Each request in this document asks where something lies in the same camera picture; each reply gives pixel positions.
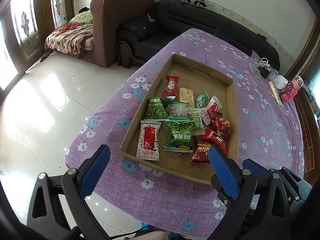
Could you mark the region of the white gloved left hand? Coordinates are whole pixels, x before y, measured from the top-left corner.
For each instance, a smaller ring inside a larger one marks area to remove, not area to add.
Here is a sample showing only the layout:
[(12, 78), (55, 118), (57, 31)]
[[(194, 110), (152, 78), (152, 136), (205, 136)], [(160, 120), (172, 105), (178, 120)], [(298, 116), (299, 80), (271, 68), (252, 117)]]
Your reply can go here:
[(164, 231), (153, 231), (137, 237), (133, 237), (133, 239), (135, 240), (168, 240), (169, 235), (167, 232), (164, 232)]

